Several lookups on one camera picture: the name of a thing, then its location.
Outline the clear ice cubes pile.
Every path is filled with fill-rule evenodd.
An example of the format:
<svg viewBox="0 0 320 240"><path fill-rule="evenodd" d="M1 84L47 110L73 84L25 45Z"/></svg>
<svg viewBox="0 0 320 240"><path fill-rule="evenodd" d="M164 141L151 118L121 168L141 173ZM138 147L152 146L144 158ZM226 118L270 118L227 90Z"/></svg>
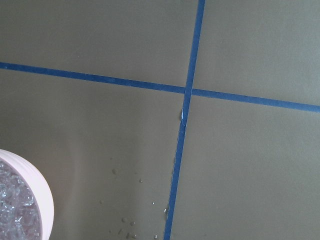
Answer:
<svg viewBox="0 0 320 240"><path fill-rule="evenodd" d="M0 162L0 238L41 239L35 198L24 180L4 161Z"/></svg>

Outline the pink plastic bowl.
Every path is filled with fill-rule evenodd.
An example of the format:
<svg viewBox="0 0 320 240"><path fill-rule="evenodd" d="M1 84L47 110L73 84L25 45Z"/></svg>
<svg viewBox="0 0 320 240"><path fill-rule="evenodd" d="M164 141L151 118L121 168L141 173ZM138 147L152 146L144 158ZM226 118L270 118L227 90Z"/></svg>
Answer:
<svg viewBox="0 0 320 240"><path fill-rule="evenodd" d="M54 222L54 201L46 179L34 165L15 153L1 150L0 161L9 165L29 187L38 208L41 227L40 240L48 240Z"/></svg>

